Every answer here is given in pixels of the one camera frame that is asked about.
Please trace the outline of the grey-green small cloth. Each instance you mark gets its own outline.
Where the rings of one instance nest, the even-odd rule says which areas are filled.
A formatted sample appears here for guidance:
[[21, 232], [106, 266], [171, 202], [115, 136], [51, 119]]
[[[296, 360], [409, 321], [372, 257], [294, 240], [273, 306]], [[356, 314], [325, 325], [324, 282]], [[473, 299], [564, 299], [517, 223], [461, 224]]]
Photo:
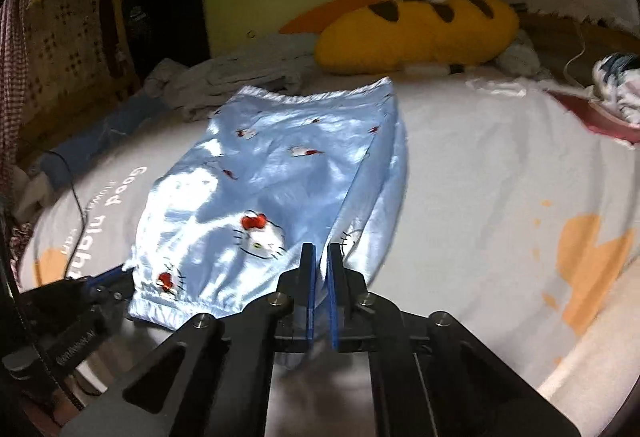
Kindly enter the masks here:
[[496, 66], [511, 76], [543, 80], [550, 75], [540, 62], [534, 43], [524, 30], [519, 30], [510, 46], [495, 60]]

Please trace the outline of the orange pillow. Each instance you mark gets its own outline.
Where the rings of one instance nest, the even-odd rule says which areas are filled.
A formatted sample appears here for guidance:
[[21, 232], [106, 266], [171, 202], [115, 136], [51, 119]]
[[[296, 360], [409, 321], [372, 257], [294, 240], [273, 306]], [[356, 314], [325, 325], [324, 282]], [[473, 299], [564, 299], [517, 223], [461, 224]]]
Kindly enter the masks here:
[[389, 0], [334, 0], [326, 2], [308, 12], [303, 12], [293, 20], [280, 27], [280, 34], [320, 34], [332, 22], [342, 15], [360, 7], [378, 4]]

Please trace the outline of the crumpled grey blanket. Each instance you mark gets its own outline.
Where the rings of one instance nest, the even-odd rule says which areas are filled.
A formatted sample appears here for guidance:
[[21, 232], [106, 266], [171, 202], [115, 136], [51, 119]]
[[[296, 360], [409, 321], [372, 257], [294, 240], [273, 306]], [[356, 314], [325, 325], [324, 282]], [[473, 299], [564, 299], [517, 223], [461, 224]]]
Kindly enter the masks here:
[[[316, 46], [318, 36], [316, 34], [270, 34], [263, 38], [251, 41], [250, 44], [241, 46], [230, 53], [219, 55], [210, 59], [220, 57], [258, 57], [259, 59], [291, 59], [296, 56], [311, 56], [314, 60], [314, 46]], [[171, 79], [188, 67], [178, 64], [168, 58], [161, 61], [153, 69], [151, 74], [145, 79], [143, 90], [149, 96], [163, 99], [163, 89]]]

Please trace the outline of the light blue Hello Kitty pants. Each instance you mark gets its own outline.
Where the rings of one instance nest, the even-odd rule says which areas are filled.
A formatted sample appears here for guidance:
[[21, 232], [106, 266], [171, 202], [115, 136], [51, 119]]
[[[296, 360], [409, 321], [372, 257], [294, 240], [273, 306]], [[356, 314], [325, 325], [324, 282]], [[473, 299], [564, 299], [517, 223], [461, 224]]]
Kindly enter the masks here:
[[407, 166], [390, 79], [308, 96], [242, 88], [146, 199], [126, 264], [130, 317], [175, 330], [197, 313], [239, 313], [298, 265], [305, 244], [318, 292], [331, 246], [374, 278]]

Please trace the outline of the plaid bed curtain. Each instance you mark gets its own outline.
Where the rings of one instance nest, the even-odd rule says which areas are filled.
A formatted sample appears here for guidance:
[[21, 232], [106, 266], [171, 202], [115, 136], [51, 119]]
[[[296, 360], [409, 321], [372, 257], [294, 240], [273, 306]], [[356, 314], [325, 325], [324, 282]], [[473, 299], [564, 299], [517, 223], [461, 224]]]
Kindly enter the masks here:
[[28, 0], [1, 6], [1, 204], [13, 202], [17, 138], [23, 121], [28, 79], [25, 14]]

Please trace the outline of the blue patterned pillow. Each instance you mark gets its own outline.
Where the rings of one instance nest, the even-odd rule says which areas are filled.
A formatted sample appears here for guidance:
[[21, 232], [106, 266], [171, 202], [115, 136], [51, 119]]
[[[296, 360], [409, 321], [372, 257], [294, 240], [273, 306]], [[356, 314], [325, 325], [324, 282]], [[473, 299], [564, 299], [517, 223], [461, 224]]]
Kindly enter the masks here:
[[54, 191], [70, 186], [70, 181], [84, 174], [95, 158], [134, 134], [143, 122], [167, 110], [160, 98], [134, 95], [109, 116], [44, 153], [37, 168], [46, 174]]

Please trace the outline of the black hanging garment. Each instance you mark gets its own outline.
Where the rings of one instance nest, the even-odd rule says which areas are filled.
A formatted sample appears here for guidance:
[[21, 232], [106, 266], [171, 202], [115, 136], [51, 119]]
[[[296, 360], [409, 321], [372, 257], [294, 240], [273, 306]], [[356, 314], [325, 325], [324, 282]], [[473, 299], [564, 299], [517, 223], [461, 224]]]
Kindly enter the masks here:
[[122, 0], [122, 13], [139, 79], [164, 59], [190, 68], [210, 57], [203, 0]]

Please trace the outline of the yellow tiger-striped plush pillow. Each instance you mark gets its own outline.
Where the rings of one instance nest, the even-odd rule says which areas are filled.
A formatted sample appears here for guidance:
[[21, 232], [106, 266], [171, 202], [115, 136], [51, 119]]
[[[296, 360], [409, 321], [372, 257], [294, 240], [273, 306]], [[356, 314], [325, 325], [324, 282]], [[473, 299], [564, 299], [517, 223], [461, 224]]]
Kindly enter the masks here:
[[384, 1], [346, 12], [319, 35], [318, 66], [375, 74], [420, 64], [478, 66], [515, 40], [520, 20], [500, 0]]

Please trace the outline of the black white crumpled clothes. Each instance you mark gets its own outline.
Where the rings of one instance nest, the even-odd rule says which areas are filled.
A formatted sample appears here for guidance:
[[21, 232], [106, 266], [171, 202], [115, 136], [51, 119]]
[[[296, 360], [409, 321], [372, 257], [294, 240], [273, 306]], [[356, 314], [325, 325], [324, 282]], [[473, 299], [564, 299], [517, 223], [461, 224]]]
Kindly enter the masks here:
[[640, 58], [615, 53], [598, 60], [592, 69], [593, 96], [599, 106], [631, 127], [639, 127]]

